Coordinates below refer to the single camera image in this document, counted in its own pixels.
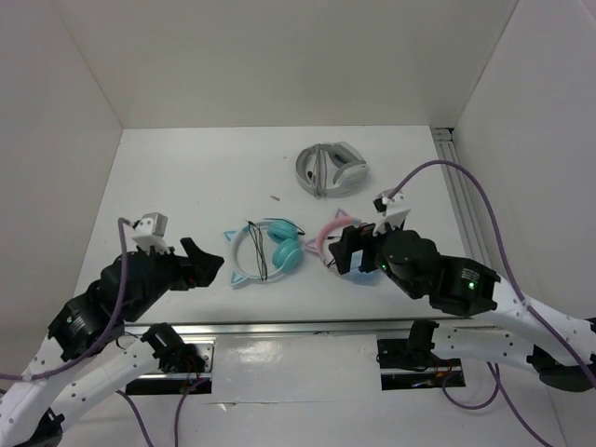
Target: cat ear headphones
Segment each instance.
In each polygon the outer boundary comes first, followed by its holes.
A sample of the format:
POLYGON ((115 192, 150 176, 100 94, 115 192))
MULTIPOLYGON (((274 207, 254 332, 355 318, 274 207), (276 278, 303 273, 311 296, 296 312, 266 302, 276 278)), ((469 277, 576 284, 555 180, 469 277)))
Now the cat ear headphones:
POLYGON ((358 186, 366 178, 369 165, 347 142, 329 142, 307 147, 296 158, 296 179, 302 188, 315 197, 340 196, 358 186), (308 159, 315 156, 315 167, 306 170, 308 159), (327 156, 338 170, 333 186, 327 188, 327 156))
POLYGON ((303 260, 304 254, 298 237, 303 236, 304 233, 292 221, 274 218, 265 218, 259 222, 249 222, 248 225, 239 230, 224 232, 223 234, 230 244, 232 266, 234 268, 230 284, 237 286, 247 280, 270 281, 290 273, 303 260), (257 230, 266 228, 269 238, 278 244, 271 258, 271 263, 276 269, 271 273, 267 271, 265 265, 264 275, 261 272, 261 268, 259 275, 251 275, 245 272, 239 265, 237 255, 240 242, 244 237, 250 235, 252 228, 256 228, 257 230))
POLYGON ((345 211, 339 209, 335 213, 335 219, 323 226, 323 228, 318 233, 317 238, 305 243, 305 250, 316 254, 318 258, 323 262, 323 265, 325 265, 325 267, 327 267, 331 271, 334 271, 338 277, 345 278, 349 281, 355 282, 360 285, 373 285, 376 282, 378 275, 376 275, 376 271, 371 273, 364 273, 359 271, 359 266, 362 260, 362 255, 360 253, 354 253, 352 255, 352 265, 350 271, 342 276, 340 276, 337 273, 337 270, 335 270, 335 267, 333 267, 334 260, 332 256, 328 258, 325 254, 325 242, 327 240, 337 238, 335 236, 330 236, 331 232, 333 232, 334 230, 346 228, 350 225, 360 226, 361 224, 361 219, 352 217, 348 215, 345 211))

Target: cat ear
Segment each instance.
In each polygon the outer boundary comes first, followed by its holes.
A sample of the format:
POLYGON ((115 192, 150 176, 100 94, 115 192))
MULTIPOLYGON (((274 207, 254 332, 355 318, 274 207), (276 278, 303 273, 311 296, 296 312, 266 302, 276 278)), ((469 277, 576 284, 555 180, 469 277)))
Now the cat ear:
POLYGON ((232 272, 232 278, 230 279, 230 285, 231 286, 237 286, 238 284, 243 283, 244 281, 246 281, 248 278, 243 277, 242 275, 240 275, 238 272, 232 272))
POLYGON ((224 231, 223 235, 225 236, 225 238, 227 239, 228 242, 231 242, 232 237, 234 237, 236 232, 237 232, 237 230, 224 231))
POLYGON ((347 212, 345 212, 344 210, 342 210, 341 208, 338 208, 337 211, 335 212, 335 219, 337 219, 338 217, 344 217, 344 216, 349 216, 349 214, 347 212))
POLYGON ((311 239, 308 242, 306 242, 304 244, 305 251, 308 251, 309 253, 313 253, 313 254, 318 254, 316 243, 317 243, 316 239, 311 239))

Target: black mount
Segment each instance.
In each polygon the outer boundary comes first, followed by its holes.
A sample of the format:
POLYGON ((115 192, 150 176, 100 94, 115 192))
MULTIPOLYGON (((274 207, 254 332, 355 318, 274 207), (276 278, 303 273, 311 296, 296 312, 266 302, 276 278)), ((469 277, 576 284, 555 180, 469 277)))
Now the black mount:
POLYGON ((430 239, 413 230, 389 229, 373 236, 374 224, 344 229, 330 244, 338 272, 349 271, 352 253, 362 250, 361 272, 381 269, 410 298, 429 298, 431 307, 458 317, 496 309, 494 270, 467 258, 443 256, 430 239))
MULTIPOLYGON (((592 331, 596 332, 596 318, 588 319, 588 321, 591 323, 592 331)), ((572 393, 581 393, 592 389, 589 378, 579 366, 563 366, 536 345, 527 361, 534 366, 543 384, 572 393)), ((588 369, 592 374, 596 374, 596 356, 591 356, 590 361, 588 369)))
POLYGON ((153 357, 159 359, 159 369, 164 373, 184 371, 184 359, 190 359, 195 365, 194 373, 205 371, 205 360, 197 355, 196 346, 186 345, 168 323, 154 324, 141 337, 141 341, 148 343, 154 349, 153 357))
POLYGON ((51 409, 47 409, 34 435, 15 447, 56 447, 62 440, 62 421, 64 416, 57 416, 51 409))

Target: white headphones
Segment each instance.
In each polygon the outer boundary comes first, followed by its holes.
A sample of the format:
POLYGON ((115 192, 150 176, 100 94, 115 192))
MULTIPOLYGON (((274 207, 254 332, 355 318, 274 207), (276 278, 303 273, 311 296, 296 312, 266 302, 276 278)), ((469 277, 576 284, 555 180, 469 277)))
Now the white headphones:
POLYGON ((362 155, 347 142, 325 142, 307 147, 296 158, 296 179, 302 188, 315 197, 340 196, 361 183, 369 171, 362 155), (337 168, 333 187, 327 188, 327 158, 337 168), (308 158, 316 156, 315 167, 306 171, 308 158))

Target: purple cable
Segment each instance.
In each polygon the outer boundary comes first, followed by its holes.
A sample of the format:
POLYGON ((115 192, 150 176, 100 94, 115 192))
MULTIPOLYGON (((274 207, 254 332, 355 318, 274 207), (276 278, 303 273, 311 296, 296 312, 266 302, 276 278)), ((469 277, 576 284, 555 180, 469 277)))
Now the purple cable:
POLYGON ((176 407, 176 415, 174 416, 174 447, 178 447, 178 425, 180 423, 180 411, 183 408, 183 403, 188 397, 188 395, 195 391, 196 387, 206 382, 208 379, 200 379, 196 381, 196 383, 192 386, 189 386, 185 389, 183 396, 180 398, 180 402, 178 402, 178 407, 176 407))
POLYGON ((151 442, 151 439, 149 438, 149 433, 147 433, 147 428, 145 427, 145 424, 142 421, 141 413, 139 413, 139 409, 134 404, 132 399, 127 394, 120 391, 119 389, 116 391, 116 394, 118 396, 122 396, 124 398, 124 400, 129 403, 130 408, 132 409, 132 412, 134 413, 134 417, 137 418, 137 422, 139 423, 139 427, 141 428, 142 436, 145 438, 145 442, 147 442, 147 445, 149 447, 155 447, 155 445, 151 442))
POLYGON ((505 391, 505 388, 503 387, 503 384, 501 383, 501 379, 499 377, 499 372, 498 372, 498 365, 495 365, 495 368, 493 368, 493 365, 490 363, 486 363, 488 365, 488 369, 491 370, 491 374, 494 377, 494 381, 496 382, 496 386, 498 387, 499 391, 501 391, 501 394, 503 395, 503 398, 505 399, 505 402, 507 403, 507 405, 509 406, 509 408, 511 409, 511 411, 513 412, 513 414, 515 415, 515 417, 517 418, 518 421, 520 421, 520 424, 527 430, 528 433, 530 433, 538 442, 540 442, 542 445, 544 445, 545 447, 553 447, 552 444, 546 442, 545 440, 543 440, 540 435, 538 435, 535 431, 532 430, 532 428, 528 425, 527 422, 525 422, 525 419, 523 419, 522 415, 520 414, 520 412, 518 412, 518 409, 515 408, 515 405, 513 404, 513 402, 511 401, 511 399, 509 398, 509 394, 507 394, 507 391, 505 391))
MULTIPOLYGON (((107 326, 103 330, 102 335, 100 335, 98 337, 98 339, 93 343, 93 345, 91 345, 89 347, 89 349, 87 351, 85 351, 83 354, 81 354, 76 359, 69 361, 68 363, 64 363, 62 366, 60 366, 59 368, 56 368, 54 370, 48 370, 45 372, 41 372, 39 374, 34 374, 31 378, 31 380, 48 379, 49 377, 52 377, 53 375, 60 374, 67 370, 70 370, 74 366, 78 365, 84 359, 88 359, 90 356, 95 354, 95 352, 99 348, 102 348, 105 345, 105 343, 108 341, 110 334, 112 332, 112 329, 114 328, 114 326, 117 322, 118 316, 120 315, 120 310, 122 309, 122 303, 124 302, 124 292, 125 292, 125 289, 127 286, 127 276, 128 276, 128 272, 129 272, 129 264, 128 264, 128 259, 127 259, 127 240, 126 240, 126 236, 124 234, 124 225, 130 225, 130 221, 124 219, 123 217, 119 218, 118 219, 118 234, 120 236, 120 248, 122 249, 122 258, 121 258, 122 262, 121 262, 121 269, 120 269, 120 285, 118 286, 118 295, 115 300, 114 311, 112 312, 112 316, 110 317, 110 320, 108 321, 107 326)), ((4 374, 4 373, 0 372, 0 379, 21 382, 24 380, 24 377, 22 375, 4 374)))
MULTIPOLYGON (((496 376, 494 377, 494 379, 498 382, 501 379, 501 372, 499 371, 499 365, 495 365, 494 367, 496 369, 496 376)), ((456 407, 463 408, 464 410, 481 410, 493 403, 493 401, 496 399, 496 396, 499 394, 499 386, 498 384, 494 384, 493 394, 490 398, 488 398, 487 401, 479 403, 477 405, 466 405, 465 403, 460 403, 454 398, 452 398, 450 394, 447 392, 447 382, 449 382, 456 374, 459 374, 459 372, 452 372, 447 377, 445 377, 445 380, 443 380, 443 384, 441 387, 443 390, 443 394, 445 395, 447 400, 450 401, 456 407)))
MULTIPOLYGON (((509 259, 507 257, 507 254, 505 253, 505 244, 503 243, 503 238, 501 237, 501 231, 499 230, 499 225, 498 225, 498 223, 496 221, 496 216, 494 215, 494 211, 493 211, 493 207, 491 205, 491 202, 488 199, 488 196, 486 195, 486 193, 484 192, 484 188, 482 188, 480 182, 476 179, 476 177, 474 177, 474 175, 469 170, 467 170, 466 168, 464 168, 463 166, 461 166, 461 165, 459 165, 457 163, 454 163, 453 161, 431 160, 431 161, 428 161, 426 163, 423 163, 418 168, 416 168, 412 172, 410 172, 400 182, 400 184, 398 184, 395 187, 395 189, 393 191, 391 191, 391 193, 389 194, 388 197, 389 198, 392 198, 395 194, 397 194, 401 190, 401 188, 403 188, 403 186, 407 182, 409 182, 412 179, 412 177, 414 175, 416 175, 418 172, 420 172, 422 169, 425 169, 425 168, 428 168, 428 167, 434 166, 434 165, 444 165, 444 166, 449 166, 451 168, 457 169, 460 172, 462 172, 464 175, 466 175, 466 177, 472 183, 474 183, 474 186, 476 186, 476 189, 480 193, 480 195, 482 197, 482 201, 484 202, 484 206, 486 207, 486 210, 488 211, 488 215, 489 215, 489 217, 491 219, 491 224, 493 225, 493 229, 494 229, 494 237, 496 238, 496 245, 498 246, 499 253, 501 255, 501 260, 503 261, 503 266, 505 267, 505 271, 507 272, 507 275, 508 275, 508 278, 509 278, 509 282, 511 283, 511 287, 513 288, 513 290, 515 291, 515 294, 520 299, 520 302, 521 303, 525 303, 526 302, 526 298, 523 295, 522 288, 518 284, 518 281, 515 278, 515 275, 513 275, 513 270, 511 269, 511 265, 509 264, 509 259)), ((528 309, 528 312, 532 316, 534 316, 534 318, 536 318, 540 322, 540 324, 542 324, 542 326, 544 326, 547 329, 547 331, 549 331, 559 341, 559 343, 561 343, 561 345, 567 350, 567 352, 569 352, 569 354, 571 355, 571 357, 574 358, 574 360, 576 361, 576 363, 581 368, 581 371, 588 377, 588 379, 591 382, 592 386, 594 388, 596 388, 596 377, 589 370, 588 365, 586 365, 586 363, 584 362, 584 360, 582 360, 582 358, 579 357, 579 354, 577 354, 577 352, 571 347, 571 345, 569 345, 567 343, 567 341, 557 332, 557 330, 555 328, 553 328, 549 324, 549 322, 546 321, 531 305, 527 305, 526 306, 526 309, 528 309)))

